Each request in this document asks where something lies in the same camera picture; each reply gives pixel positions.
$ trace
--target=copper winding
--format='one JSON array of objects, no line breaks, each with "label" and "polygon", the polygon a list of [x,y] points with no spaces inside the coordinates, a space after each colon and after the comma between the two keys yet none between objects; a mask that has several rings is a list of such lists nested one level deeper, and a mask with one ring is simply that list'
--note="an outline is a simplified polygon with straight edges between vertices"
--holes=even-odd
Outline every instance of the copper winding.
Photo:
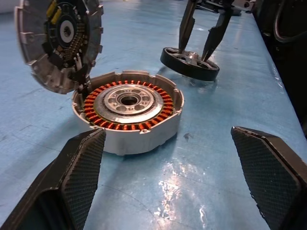
[{"label": "copper winding", "polygon": [[[164,102],[163,108],[161,112],[151,120],[142,122],[142,123],[135,123],[135,124],[119,124],[119,123],[114,123],[109,120],[104,119],[101,117],[96,111],[94,110],[94,100],[97,97],[98,94],[100,94],[103,90],[106,90],[112,86],[115,85],[121,85],[121,84],[138,84],[138,85],[143,85],[147,86],[155,91],[157,91]],[[173,114],[173,100],[171,96],[161,89],[160,87],[153,85],[151,83],[147,82],[142,82],[140,80],[135,81],[135,80],[124,80],[124,81],[118,81],[118,82],[112,82],[108,83],[106,85],[100,86],[99,88],[95,89],[92,91],[85,99],[84,101],[84,112],[86,118],[96,126],[100,127],[105,127],[109,129],[114,129],[114,130],[143,130],[143,129],[150,129],[153,126],[157,125],[158,123],[164,121],[167,119],[169,116]]]}]

